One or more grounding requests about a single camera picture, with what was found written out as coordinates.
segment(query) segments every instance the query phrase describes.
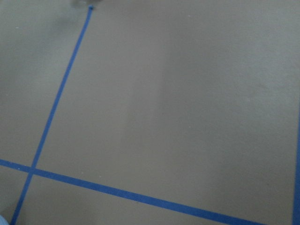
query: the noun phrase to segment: blue tape strip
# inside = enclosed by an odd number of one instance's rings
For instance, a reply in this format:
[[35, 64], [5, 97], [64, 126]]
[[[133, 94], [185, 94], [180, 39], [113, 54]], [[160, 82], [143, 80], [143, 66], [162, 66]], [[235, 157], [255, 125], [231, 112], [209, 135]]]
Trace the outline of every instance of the blue tape strip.
[[27, 176], [27, 179], [26, 179], [26, 182], [24, 184], [24, 187], [23, 187], [23, 190], [21, 192], [21, 196], [19, 198], [19, 201], [18, 201], [18, 204], [17, 204], [17, 207], [14, 211], [14, 215], [13, 215], [13, 218], [11, 220], [11, 223], [10, 225], [15, 225], [17, 219], [18, 219], [18, 216], [20, 214], [20, 210], [22, 208], [22, 205], [23, 205], [23, 202], [24, 202], [24, 199], [25, 199], [25, 196], [26, 196], [26, 193], [28, 191], [28, 188], [29, 188], [29, 185], [30, 185], [30, 182], [31, 182], [31, 179], [32, 179], [32, 176], [33, 176], [33, 172], [38, 164], [38, 159], [41, 155], [41, 152], [42, 152], [42, 149], [43, 149], [43, 146], [44, 146], [44, 143], [46, 141], [46, 138], [47, 138], [47, 135], [48, 135], [48, 132], [49, 132], [49, 129], [50, 129], [50, 126], [51, 126], [51, 123], [52, 123], [52, 120], [54, 118], [54, 114], [55, 114], [55, 111], [57, 109], [57, 106], [58, 106], [58, 103], [60, 101], [60, 97], [62, 95], [62, 92], [63, 92], [63, 89], [65, 87], [65, 84], [67, 82], [67, 79], [68, 79], [68, 76], [70, 74], [70, 71], [71, 71], [71, 68], [72, 68], [72, 65], [74, 63], [74, 60], [76, 58], [76, 55], [77, 55], [77, 52], [78, 52], [78, 49], [80, 47], [80, 44], [82, 42], [82, 39], [83, 39], [83, 36], [85, 34], [85, 31], [89, 25], [89, 22], [90, 22], [90, 17], [91, 17], [91, 14], [92, 14], [92, 10], [93, 10], [93, 6], [89, 6], [89, 10], [88, 10], [88, 14], [87, 14], [87, 17], [86, 17], [86, 20], [85, 20], [85, 23], [83, 25], [83, 28], [82, 28], [82, 31], [80, 33], [80, 36], [77, 40], [77, 43], [75, 45], [75, 48], [73, 50], [73, 54], [71, 56], [71, 59], [69, 61], [69, 64], [67, 66], [67, 69], [65, 71], [65, 74], [62, 78], [62, 81], [60, 83], [60, 88], [57, 92], [57, 95], [56, 95], [56, 98], [54, 100], [54, 103], [53, 103], [53, 106], [52, 106], [52, 109], [50, 111], [50, 114], [49, 114], [49, 117], [48, 117], [48, 120], [47, 120], [47, 123], [45, 125], [45, 128], [44, 128], [44, 131], [43, 131], [43, 134], [42, 134], [42, 137], [41, 137], [41, 140], [39, 142], [39, 145], [37, 147], [37, 151], [36, 151], [36, 154], [34, 156], [34, 159], [32, 161], [32, 165], [31, 165], [31, 168], [30, 168], [30, 171], [28, 173], [28, 176]]
[[300, 225], [300, 109], [298, 122], [298, 142], [296, 156], [296, 178], [294, 191], [294, 208], [292, 214], [292, 225]]
[[[20, 164], [17, 164], [17, 163], [11, 163], [11, 162], [1, 160], [1, 159], [0, 159], [0, 165], [9, 167], [9, 168], [12, 168], [12, 169], [15, 169], [15, 170], [21, 170], [21, 171], [24, 171], [24, 172], [28, 172], [30, 170], [30, 167], [28, 167], [28, 166], [20, 165]], [[37, 175], [37, 176], [45, 177], [45, 178], [48, 178], [48, 179], [60, 181], [60, 182], [63, 182], [63, 183], [75, 185], [75, 186], [78, 186], [78, 187], [87, 188], [87, 189], [90, 189], [90, 190], [106, 193], [106, 194], [109, 194], [109, 195], [113, 195], [113, 196], [129, 199], [129, 200], [133, 200], [133, 201], [136, 201], [136, 202], [149, 204], [149, 205], [157, 206], [157, 207], [168, 209], [168, 210], [173, 210], [173, 211], [176, 211], [176, 212], [181, 212], [181, 213], [188, 214], [188, 215], [191, 215], [191, 216], [196, 216], [196, 217], [200, 217], [200, 218], [209, 219], [209, 220], [220, 222], [220, 223], [223, 223], [223, 224], [228, 224], [228, 225], [263, 225], [263, 224], [260, 224], [260, 223], [257, 223], [257, 222], [252, 222], [252, 221], [248, 221], [248, 220], [244, 220], [244, 219], [240, 219], [240, 218], [226, 216], [226, 215], [223, 215], [223, 214], [210, 212], [210, 211], [206, 211], [206, 210], [202, 210], [202, 209], [198, 209], [198, 208], [194, 208], [194, 207], [190, 207], [190, 206], [186, 206], [186, 205], [182, 205], [182, 204], [178, 204], [178, 203], [174, 203], [174, 202], [169, 202], [169, 201], [149, 197], [149, 196], [146, 196], [146, 195], [136, 194], [136, 193], [133, 193], [133, 192], [117, 189], [117, 188], [114, 188], [114, 187], [109, 187], [109, 186], [105, 186], [105, 185], [101, 185], [101, 184], [96, 184], [96, 183], [93, 183], [93, 182], [80, 180], [80, 179], [76, 179], [76, 178], [72, 178], [72, 177], [68, 177], [68, 176], [64, 176], [64, 175], [60, 175], [60, 174], [57, 174], [57, 173], [52, 173], [52, 172], [48, 172], [48, 171], [44, 171], [44, 170], [34, 169], [33, 174]]]

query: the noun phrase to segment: floor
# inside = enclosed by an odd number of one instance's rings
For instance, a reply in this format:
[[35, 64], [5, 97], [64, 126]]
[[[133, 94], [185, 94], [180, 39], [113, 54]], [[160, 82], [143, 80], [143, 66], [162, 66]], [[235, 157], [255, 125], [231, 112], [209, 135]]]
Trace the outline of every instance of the floor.
[[300, 224], [299, 11], [295, 0], [0, 0], [0, 214]]

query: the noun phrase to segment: thin blue line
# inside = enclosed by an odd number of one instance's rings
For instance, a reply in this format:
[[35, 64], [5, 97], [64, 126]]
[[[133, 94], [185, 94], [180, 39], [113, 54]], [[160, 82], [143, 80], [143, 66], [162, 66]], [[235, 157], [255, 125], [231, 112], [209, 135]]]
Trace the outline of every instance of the thin blue line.
[[[24, 166], [24, 165], [17, 164], [17, 163], [11, 163], [11, 162], [8, 162], [8, 161], [2, 160], [2, 159], [0, 159], [0, 165], [9, 167], [9, 168], [12, 168], [15, 170], [19, 170], [19, 171], [24, 171], [24, 172], [28, 172], [30, 170], [30, 167], [28, 167], [28, 166]], [[190, 206], [186, 206], [186, 205], [182, 205], [182, 204], [178, 204], [178, 203], [174, 203], [174, 202], [169, 202], [166, 200], [149, 197], [146, 195], [136, 194], [133, 192], [117, 189], [114, 187], [109, 187], [109, 186], [105, 186], [105, 185], [101, 185], [101, 184], [97, 184], [97, 183], [92, 183], [89, 181], [80, 180], [80, 179], [76, 179], [76, 178], [72, 178], [72, 177], [68, 177], [68, 176], [64, 176], [64, 175], [60, 175], [57, 173], [52, 173], [52, 172], [48, 172], [48, 171], [44, 171], [44, 170], [34, 169], [33, 174], [40, 176], [40, 177], [45, 177], [45, 178], [60, 181], [63, 183], [79, 186], [82, 188], [87, 188], [90, 190], [106, 193], [109, 195], [133, 200], [133, 201], [144, 203], [144, 204], [157, 206], [157, 207], [168, 209], [168, 210], [173, 210], [176, 212], [181, 212], [181, 213], [188, 214], [191, 216], [196, 216], [196, 217], [200, 217], [200, 218], [209, 219], [212, 221], [217, 221], [217, 222], [224, 223], [224, 224], [263, 225], [263, 224], [260, 224], [257, 222], [252, 222], [252, 221], [248, 221], [248, 220], [244, 220], [244, 219], [240, 219], [240, 218], [227, 216], [224, 214], [210, 212], [210, 211], [206, 211], [206, 210], [202, 210], [202, 209], [198, 209], [198, 208], [194, 208], [194, 207], [190, 207]]]
[[292, 214], [292, 225], [300, 225], [300, 109], [298, 122], [298, 141], [296, 156], [296, 175], [294, 191], [294, 208]]
[[23, 205], [23, 202], [24, 202], [24, 199], [26, 197], [26, 193], [28, 191], [28, 188], [29, 188], [29, 185], [30, 185], [30, 182], [31, 182], [31, 179], [32, 179], [32, 176], [33, 176], [33, 173], [34, 173], [34, 170], [38, 164], [38, 160], [39, 160], [39, 157], [41, 155], [41, 152], [43, 150], [43, 146], [44, 146], [44, 143], [46, 141], [46, 138], [47, 138], [47, 135], [48, 135], [48, 132], [49, 132], [49, 129], [50, 129], [50, 126], [51, 126], [51, 123], [52, 123], [52, 120], [54, 118], [54, 114], [55, 114], [55, 111], [57, 109], [57, 106], [58, 106], [58, 103], [60, 101], [60, 97], [62, 95], [62, 92], [64, 90], [64, 87], [65, 87], [65, 84], [67, 82], [67, 79], [68, 79], [68, 76], [70, 74], [70, 71], [71, 71], [71, 68], [72, 68], [72, 65], [74, 63], [74, 60], [76, 58], [76, 55], [77, 55], [77, 52], [78, 52], [78, 49], [80, 47], [80, 44], [82, 42], [82, 39], [83, 39], [83, 36], [85, 34], [85, 31], [89, 25], [89, 21], [90, 21], [90, 17], [91, 17], [91, 14], [92, 14], [92, 10], [93, 10], [93, 6], [89, 6], [89, 10], [88, 10], [88, 14], [87, 14], [87, 17], [86, 17], [86, 20], [85, 20], [85, 23], [83, 25], [83, 28], [82, 28], [82, 31], [80, 33], [80, 36], [77, 40], [77, 43], [76, 43], [76, 46], [73, 50], [73, 54], [71, 56], [71, 59], [69, 61], [69, 64], [67, 66], [67, 69], [65, 71], [65, 74], [62, 78], [62, 81], [61, 81], [61, 84], [60, 84], [60, 88], [57, 92], [57, 95], [56, 95], [56, 98], [54, 100], [54, 103], [53, 103], [53, 106], [52, 106], [52, 109], [50, 111], [50, 114], [49, 114], [49, 117], [48, 117], [48, 120], [47, 120], [47, 123], [45, 125], [45, 128], [44, 128], [44, 131], [43, 131], [43, 134], [42, 134], [42, 137], [41, 137], [41, 140], [39, 142], [39, 145], [37, 147], [37, 151], [36, 151], [36, 154], [34, 156], [34, 159], [32, 161], [32, 165], [31, 165], [31, 168], [30, 168], [30, 171], [28, 173], [28, 176], [27, 176], [27, 179], [26, 179], [26, 182], [24, 184], [24, 187], [23, 187], [23, 190], [21, 192], [21, 196], [19, 198], [19, 201], [18, 201], [18, 204], [17, 204], [17, 207], [14, 211], [14, 215], [13, 215], [13, 218], [10, 222], [10, 225], [15, 225], [17, 219], [18, 219], [18, 216], [20, 214], [20, 210], [22, 208], [22, 205]]

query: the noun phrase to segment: blue line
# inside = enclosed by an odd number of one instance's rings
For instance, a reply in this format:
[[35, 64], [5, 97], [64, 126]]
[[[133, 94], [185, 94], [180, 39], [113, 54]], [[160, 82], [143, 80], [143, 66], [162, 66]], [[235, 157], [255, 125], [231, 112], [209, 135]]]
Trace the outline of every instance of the blue line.
[[63, 89], [65, 87], [65, 84], [67, 82], [67, 79], [68, 79], [68, 76], [70, 74], [70, 71], [71, 71], [71, 68], [72, 68], [72, 65], [74, 63], [74, 60], [76, 58], [76, 55], [77, 55], [77, 52], [78, 52], [78, 49], [80, 47], [80, 44], [82, 42], [82, 39], [83, 39], [83, 36], [85, 34], [85, 31], [89, 25], [89, 21], [90, 21], [90, 17], [91, 17], [91, 14], [92, 14], [92, 10], [93, 10], [93, 6], [89, 6], [89, 10], [88, 10], [88, 14], [87, 14], [87, 17], [86, 17], [86, 20], [85, 20], [85, 23], [83, 25], [83, 28], [82, 28], [82, 31], [80, 33], [80, 36], [77, 40], [77, 43], [76, 43], [76, 46], [73, 50], [73, 54], [71, 56], [71, 59], [69, 61], [69, 64], [67, 66], [67, 69], [65, 71], [65, 74], [62, 78], [62, 81], [61, 81], [61, 84], [60, 84], [60, 88], [57, 92], [57, 95], [56, 95], [56, 98], [54, 100], [54, 103], [53, 103], [53, 106], [52, 106], [52, 109], [50, 111], [50, 114], [49, 114], [49, 117], [48, 117], [48, 120], [47, 120], [47, 123], [45, 125], [45, 128], [44, 128], [44, 131], [43, 131], [43, 134], [42, 134], [42, 137], [41, 137], [41, 140], [39, 142], [39, 145], [37, 147], [37, 151], [36, 151], [36, 154], [34, 156], [34, 159], [32, 161], [32, 165], [31, 165], [31, 168], [30, 168], [30, 171], [28, 173], [28, 176], [27, 176], [27, 179], [26, 179], [26, 182], [24, 184], [24, 187], [23, 187], [23, 190], [21, 192], [21, 196], [19, 198], [19, 201], [18, 201], [18, 204], [17, 204], [17, 207], [15, 209], [15, 212], [14, 212], [14, 215], [13, 215], [13, 218], [10, 222], [10, 225], [15, 225], [17, 219], [18, 219], [18, 216], [20, 214], [20, 210], [22, 208], [22, 205], [23, 205], [23, 202], [24, 202], [24, 199], [25, 199], [25, 196], [26, 196], [26, 193], [28, 191], [28, 188], [29, 188], [29, 185], [30, 185], [30, 182], [31, 182], [31, 179], [32, 179], [32, 176], [33, 176], [33, 173], [34, 173], [34, 170], [38, 164], [38, 160], [39, 160], [39, 157], [41, 155], [41, 152], [42, 152], [42, 149], [43, 149], [43, 146], [44, 146], [44, 143], [46, 141], [46, 138], [47, 138], [47, 135], [48, 135], [48, 132], [49, 132], [49, 129], [50, 129], [50, 126], [51, 126], [51, 123], [52, 123], [52, 120], [54, 118], [54, 114], [55, 114], [55, 111], [57, 109], [57, 105], [60, 101], [60, 97], [62, 95], [62, 92], [63, 92]]
[[296, 156], [296, 175], [294, 191], [294, 208], [292, 214], [292, 225], [300, 225], [300, 109], [298, 122], [298, 141]]
[[[0, 165], [9, 167], [9, 168], [12, 168], [15, 170], [19, 170], [19, 171], [21, 170], [24, 172], [28, 172], [30, 170], [30, 167], [28, 167], [28, 166], [17, 164], [17, 163], [11, 163], [11, 162], [8, 162], [8, 161], [2, 160], [2, 159], [0, 159]], [[198, 208], [194, 208], [194, 207], [190, 207], [190, 206], [186, 206], [186, 205], [182, 205], [182, 204], [178, 204], [178, 203], [174, 203], [174, 202], [169, 202], [166, 200], [149, 197], [146, 195], [136, 194], [133, 192], [117, 189], [114, 187], [109, 187], [109, 186], [89, 182], [86, 180], [80, 180], [80, 179], [76, 179], [76, 178], [72, 178], [72, 177], [68, 177], [65, 175], [60, 175], [57, 173], [48, 172], [48, 171], [44, 171], [44, 170], [34, 169], [33, 174], [40, 176], [40, 177], [44, 177], [44, 178], [60, 181], [63, 183], [75, 185], [78, 187], [106, 193], [109, 195], [129, 199], [129, 200], [133, 200], [135, 202], [149, 204], [149, 205], [157, 206], [160, 208], [173, 210], [176, 212], [181, 212], [181, 213], [188, 214], [191, 216], [196, 216], [196, 217], [200, 217], [200, 218], [209, 219], [212, 221], [217, 221], [217, 222], [224, 223], [224, 224], [263, 225], [263, 224], [260, 224], [257, 222], [252, 222], [252, 221], [248, 221], [248, 220], [244, 220], [244, 219], [240, 219], [240, 218], [227, 216], [224, 214], [210, 212], [210, 211], [206, 211], [206, 210], [202, 210], [202, 209], [198, 209]]]

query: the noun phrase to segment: light blue object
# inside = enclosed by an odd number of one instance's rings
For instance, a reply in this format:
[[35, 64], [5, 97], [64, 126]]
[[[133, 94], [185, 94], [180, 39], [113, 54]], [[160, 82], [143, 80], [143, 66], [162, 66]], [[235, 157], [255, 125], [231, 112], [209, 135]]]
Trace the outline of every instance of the light blue object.
[[8, 225], [8, 222], [2, 216], [0, 216], [0, 225]]

